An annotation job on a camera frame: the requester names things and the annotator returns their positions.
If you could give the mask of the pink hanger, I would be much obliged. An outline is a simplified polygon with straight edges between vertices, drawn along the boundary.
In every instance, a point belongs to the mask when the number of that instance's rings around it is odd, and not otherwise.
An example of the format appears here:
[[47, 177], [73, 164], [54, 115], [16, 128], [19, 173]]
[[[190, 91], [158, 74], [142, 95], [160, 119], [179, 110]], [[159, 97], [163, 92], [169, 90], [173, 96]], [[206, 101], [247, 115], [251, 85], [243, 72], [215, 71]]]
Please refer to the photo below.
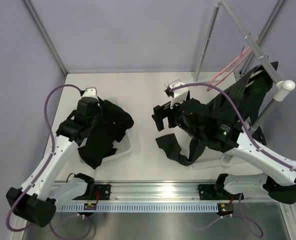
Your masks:
[[219, 73], [217, 73], [209, 82], [212, 86], [218, 86], [227, 77], [229, 77], [252, 53], [251, 48], [248, 46], [243, 48], [241, 53]]

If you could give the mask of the black shirt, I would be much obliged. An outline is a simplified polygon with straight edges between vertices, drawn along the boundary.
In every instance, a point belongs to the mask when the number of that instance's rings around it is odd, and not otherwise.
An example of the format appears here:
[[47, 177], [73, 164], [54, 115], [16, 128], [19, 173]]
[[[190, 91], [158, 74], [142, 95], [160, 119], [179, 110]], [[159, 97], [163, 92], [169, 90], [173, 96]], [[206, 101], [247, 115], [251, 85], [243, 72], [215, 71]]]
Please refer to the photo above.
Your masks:
[[91, 168], [101, 165], [103, 158], [117, 151], [113, 142], [120, 142], [134, 120], [126, 111], [109, 100], [99, 99], [102, 110], [98, 123], [93, 127], [84, 146], [78, 148], [80, 158]]

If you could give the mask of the dark striped shirt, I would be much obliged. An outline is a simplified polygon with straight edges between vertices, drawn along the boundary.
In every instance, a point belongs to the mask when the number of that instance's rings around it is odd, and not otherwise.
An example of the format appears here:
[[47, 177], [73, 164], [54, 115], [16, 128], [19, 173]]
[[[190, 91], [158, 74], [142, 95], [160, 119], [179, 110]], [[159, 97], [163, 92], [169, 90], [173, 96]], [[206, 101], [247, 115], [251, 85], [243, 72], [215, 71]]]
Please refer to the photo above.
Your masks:
[[[253, 72], [263, 70], [255, 82], [246, 88]], [[209, 103], [203, 104], [191, 98], [180, 103], [182, 130], [192, 139], [189, 156], [181, 154], [175, 134], [167, 134], [156, 139], [157, 145], [167, 158], [189, 166], [202, 156], [205, 149], [225, 153], [237, 146], [241, 132], [241, 121], [258, 119], [258, 112], [266, 93], [272, 88], [273, 81], [264, 67], [258, 65], [246, 73], [238, 82], [218, 94]]]

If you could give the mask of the wooden hanger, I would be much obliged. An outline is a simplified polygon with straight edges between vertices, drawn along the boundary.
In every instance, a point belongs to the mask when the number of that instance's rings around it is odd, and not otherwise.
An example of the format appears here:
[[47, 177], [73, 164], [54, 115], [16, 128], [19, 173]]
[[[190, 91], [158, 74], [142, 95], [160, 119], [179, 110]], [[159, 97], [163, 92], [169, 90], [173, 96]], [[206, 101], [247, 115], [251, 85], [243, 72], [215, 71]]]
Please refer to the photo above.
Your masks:
[[261, 74], [263, 72], [263, 70], [258, 70], [256, 72], [253, 72], [249, 78], [249, 81], [246, 85], [246, 88], [249, 87], [250, 85], [252, 85], [255, 82], [255, 78], [257, 75]]

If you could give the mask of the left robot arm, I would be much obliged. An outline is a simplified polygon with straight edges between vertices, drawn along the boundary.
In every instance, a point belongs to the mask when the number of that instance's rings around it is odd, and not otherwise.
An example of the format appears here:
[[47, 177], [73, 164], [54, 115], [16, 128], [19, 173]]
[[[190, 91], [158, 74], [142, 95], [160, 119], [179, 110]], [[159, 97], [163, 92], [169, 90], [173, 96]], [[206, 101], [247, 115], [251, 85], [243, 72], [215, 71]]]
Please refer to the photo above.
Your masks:
[[84, 96], [78, 101], [76, 110], [60, 124], [52, 138], [51, 152], [19, 188], [12, 187], [6, 193], [11, 213], [43, 228], [57, 208], [75, 198], [88, 200], [95, 195], [94, 179], [83, 173], [56, 189], [52, 185], [71, 154], [89, 138], [101, 115], [98, 97]]

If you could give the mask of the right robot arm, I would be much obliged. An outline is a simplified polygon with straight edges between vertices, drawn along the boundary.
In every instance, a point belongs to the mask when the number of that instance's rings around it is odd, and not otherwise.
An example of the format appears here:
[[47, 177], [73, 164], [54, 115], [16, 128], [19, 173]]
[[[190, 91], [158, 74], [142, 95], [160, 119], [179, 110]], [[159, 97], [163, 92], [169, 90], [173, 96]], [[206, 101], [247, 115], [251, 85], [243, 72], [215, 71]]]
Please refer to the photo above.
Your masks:
[[212, 118], [207, 105], [196, 99], [171, 106], [168, 102], [153, 109], [152, 118], [158, 131], [164, 129], [164, 118], [169, 127], [179, 127], [192, 139], [189, 156], [181, 154], [181, 147], [175, 134], [156, 139], [157, 145], [167, 158], [183, 166], [196, 166], [197, 159], [206, 148], [224, 155], [239, 158], [261, 170], [257, 175], [231, 175], [222, 173], [214, 186], [217, 197], [245, 193], [267, 193], [273, 200], [283, 204], [296, 203], [296, 161], [269, 150], [255, 141], [238, 124]]

